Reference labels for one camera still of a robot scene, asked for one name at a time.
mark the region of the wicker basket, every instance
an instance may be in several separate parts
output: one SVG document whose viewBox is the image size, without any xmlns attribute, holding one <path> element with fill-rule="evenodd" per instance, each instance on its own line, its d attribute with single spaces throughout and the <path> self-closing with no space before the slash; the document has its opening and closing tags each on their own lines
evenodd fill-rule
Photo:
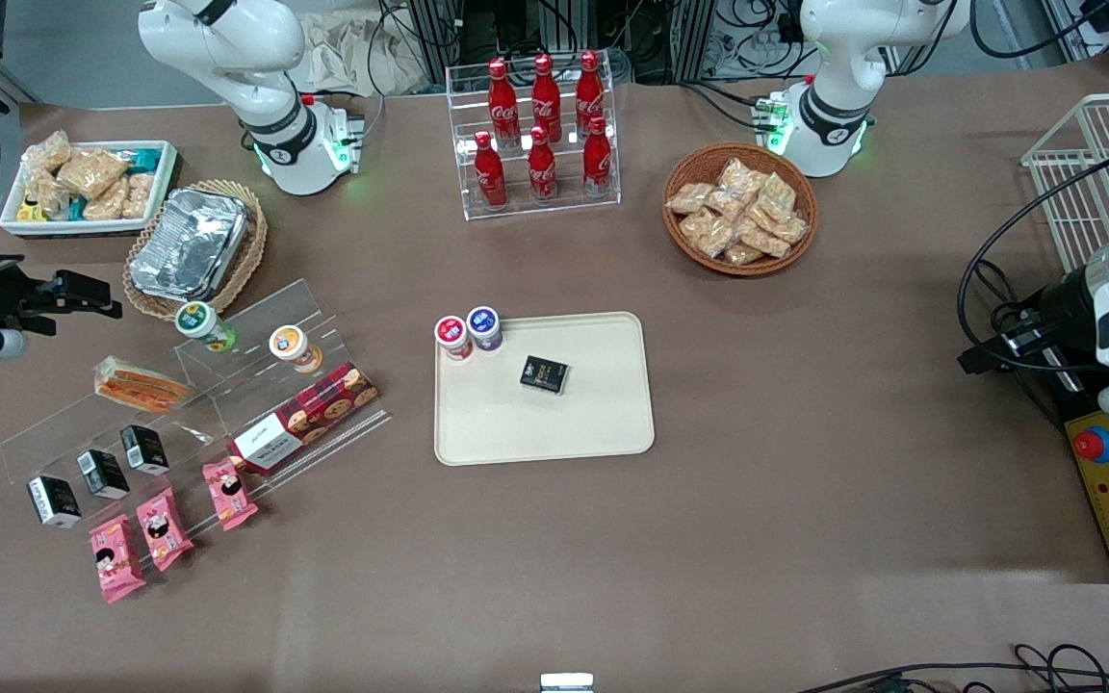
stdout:
<svg viewBox="0 0 1109 693">
<path fill-rule="evenodd" d="M 679 231 L 679 220 L 681 217 L 665 206 L 665 201 L 674 197 L 674 193 L 678 193 L 679 188 L 683 185 L 689 183 L 712 183 L 716 185 L 718 175 L 721 174 L 722 170 L 725 170 L 726 162 L 734 156 L 739 157 L 739 161 L 744 164 L 747 164 L 747 167 L 751 167 L 753 171 L 777 172 L 790 184 L 790 187 L 793 187 L 793 192 L 797 194 L 795 210 L 806 221 L 806 236 L 802 237 L 802 241 L 797 242 L 784 258 L 764 256 L 764 258 L 745 265 L 732 265 L 721 262 L 721 259 L 709 258 L 708 255 L 694 248 L 688 242 L 686 237 L 682 235 L 682 232 Z M 670 172 L 670 180 L 665 183 L 665 194 L 661 197 L 661 202 L 663 202 L 663 205 L 661 205 L 661 215 L 665 218 L 665 230 L 670 232 L 670 237 L 674 240 L 679 248 L 682 248 L 683 253 L 690 255 L 696 263 L 713 268 L 713 271 L 734 276 L 761 276 L 782 271 L 782 268 L 787 267 L 795 259 L 801 258 L 802 254 L 806 253 L 806 248 L 810 248 L 811 243 L 815 240 L 815 231 L 820 227 L 820 203 L 815 201 L 815 191 L 811 188 L 811 183 L 806 180 L 806 176 L 802 175 L 802 172 L 786 161 L 786 159 L 777 156 L 773 152 L 763 149 L 763 146 L 743 142 L 710 144 L 702 150 L 695 150 L 695 152 L 684 156 L 674 166 L 674 170 Z"/>
<path fill-rule="evenodd" d="M 246 230 L 246 236 L 243 237 L 242 245 L 237 247 L 237 256 L 234 258 L 233 267 L 230 267 L 227 275 L 225 275 L 224 285 L 221 287 L 220 293 L 213 295 L 210 302 L 207 302 L 216 312 L 222 313 L 225 308 L 230 307 L 231 303 L 234 303 L 234 298 L 237 298 L 238 294 L 242 294 L 243 287 L 246 286 L 246 281 L 251 279 L 255 267 L 258 267 L 260 261 L 264 258 L 264 242 L 267 241 L 267 220 L 264 218 L 264 210 L 261 208 L 260 198 L 255 197 L 255 193 L 252 193 L 245 186 L 233 183 L 233 181 L 202 180 L 200 183 L 190 185 L 189 187 L 204 190 L 204 192 L 208 193 L 232 194 L 232 196 L 238 197 L 240 201 L 246 202 L 246 206 L 251 207 L 254 214 L 251 228 Z M 122 286 L 128 292 L 128 300 L 131 302 L 132 306 L 140 308 L 141 313 L 146 313 L 146 315 L 154 318 L 172 320 L 182 306 L 182 303 L 171 302 L 171 299 L 159 297 L 159 295 L 141 294 L 141 291 L 131 284 L 131 272 L 129 272 L 132 259 L 135 259 L 135 254 L 140 253 L 144 243 L 149 243 L 150 237 L 153 236 L 153 232 L 156 231 L 156 223 L 162 218 L 164 212 L 165 205 L 162 205 L 162 208 L 153 215 L 153 218 L 149 220 L 149 225 L 145 225 L 144 232 L 140 234 L 140 237 L 135 241 L 135 245 L 132 246 L 131 254 L 128 255 L 126 266 L 122 271 Z"/>
</svg>

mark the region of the plastic tray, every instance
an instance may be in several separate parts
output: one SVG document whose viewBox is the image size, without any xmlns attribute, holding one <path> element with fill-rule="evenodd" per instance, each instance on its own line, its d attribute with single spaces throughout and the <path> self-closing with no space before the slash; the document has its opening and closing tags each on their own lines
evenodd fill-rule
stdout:
<svg viewBox="0 0 1109 693">
<path fill-rule="evenodd" d="M 177 163 L 177 150 L 164 140 L 131 140 L 119 142 L 73 142 L 73 146 L 101 146 L 104 150 L 161 150 L 162 157 L 156 164 L 156 179 L 149 193 L 149 205 L 138 220 L 75 221 L 74 223 L 19 223 L 17 212 L 23 201 L 23 170 L 17 166 L 17 177 L 8 193 L 8 202 L 0 214 L 0 225 L 14 236 L 27 237 L 80 237 L 114 236 L 141 231 L 165 201 L 171 187 L 173 166 Z"/>
<path fill-rule="evenodd" d="M 653 445 L 632 313 L 506 319 L 497 351 L 454 361 L 435 350 L 435 456 L 445 465 L 638 456 Z M 568 365 L 562 395 L 520 385 L 528 356 Z"/>
</svg>

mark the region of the small black package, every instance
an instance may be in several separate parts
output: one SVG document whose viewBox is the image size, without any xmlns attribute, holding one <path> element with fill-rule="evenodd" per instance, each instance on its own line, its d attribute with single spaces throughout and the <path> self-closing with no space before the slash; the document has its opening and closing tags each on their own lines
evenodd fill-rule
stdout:
<svg viewBox="0 0 1109 693">
<path fill-rule="evenodd" d="M 70 529 L 80 521 L 80 506 L 75 502 L 75 493 L 71 483 L 60 478 L 38 477 L 28 482 L 28 496 L 37 510 L 40 523 L 50 527 Z"/>
<path fill-rule="evenodd" d="M 119 500 L 125 499 L 131 492 L 128 486 L 128 477 L 122 473 L 119 460 L 115 460 L 110 452 L 101 450 L 85 450 L 80 452 L 80 473 L 84 475 L 84 482 L 89 485 L 89 492 L 100 496 L 102 499 Z"/>
<path fill-rule="evenodd" d="M 567 379 L 567 366 L 558 361 L 538 359 L 537 356 L 529 356 L 525 359 L 525 369 L 520 373 L 520 385 L 536 387 L 538 390 L 553 391 L 554 395 L 562 394 L 563 381 Z"/>
<path fill-rule="evenodd" d="M 131 469 L 141 470 L 156 477 L 169 470 L 165 459 L 165 448 L 162 437 L 155 430 L 142 426 L 128 426 L 122 429 L 122 447 L 128 451 L 128 465 Z"/>
</svg>

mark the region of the red bottle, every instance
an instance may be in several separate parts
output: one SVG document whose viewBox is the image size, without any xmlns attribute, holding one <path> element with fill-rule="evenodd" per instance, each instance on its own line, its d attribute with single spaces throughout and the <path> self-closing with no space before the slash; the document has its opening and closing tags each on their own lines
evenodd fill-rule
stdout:
<svg viewBox="0 0 1109 693">
<path fill-rule="evenodd" d="M 597 51 L 580 53 L 580 82 L 576 84 L 576 135 L 589 136 L 589 119 L 602 114 L 602 77 L 598 75 Z"/>
<path fill-rule="evenodd" d="M 546 141 L 546 128 L 536 124 L 530 135 L 533 135 L 533 146 L 529 150 L 529 192 L 533 194 L 533 203 L 540 207 L 550 205 L 558 196 L 558 181 L 554 180 L 554 153 Z"/>
<path fill-rule="evenodd" d="M 563 140 L 563 123 L 559 122 L 558 84 L 551 77 L 554 61 L 547 53 L 538 54 L 533 61 L 537 80 L 533 82 L 533 123 L 546 128 L 546 136 L 551 142 Z"/>
<path fill-rule="evenodd" d="M 610 141 L 607 119 L 594 115 L 589 120 L 589 137 L 584 141 L 584 194 L 604 197 L 610 193 Z"/>
<path fill-rule="evenodd" d="M 481 130 L 474 135 L 478 153 L 474 157 L 474 170 L 478 174 L 478 187 L 485 198 L 485 208 L 498 212 L 507 206 L 507 183 L 502 180 L 502 161 L 490 146 L 490 133 Z"/>
<path fill-rule="evenodd" d="M 490 71 L 490 91 L 487 105 L 490 123 L 499 150 L 520 149 L 520 114 L 516 112 L 516 90 L 507 81 L 507 63 L 502 58 L 494 58 L 487 68 Z"/>
</svg>

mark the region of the white wire basket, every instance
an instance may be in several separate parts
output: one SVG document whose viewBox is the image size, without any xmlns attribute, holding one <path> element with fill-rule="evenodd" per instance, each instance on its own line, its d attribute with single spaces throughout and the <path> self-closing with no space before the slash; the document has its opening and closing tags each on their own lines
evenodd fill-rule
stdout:
<svg viewBox="0 0 1109 693">
<path fill-rule="evenodd" d="M 1039 193 L 1109 157 L 1109 93 L 1095 93 L 1021 156 Z M 1109 166 L 1042 203 L 1064 272 L 1086 264 L 1109 243 Z"/>
</svg>

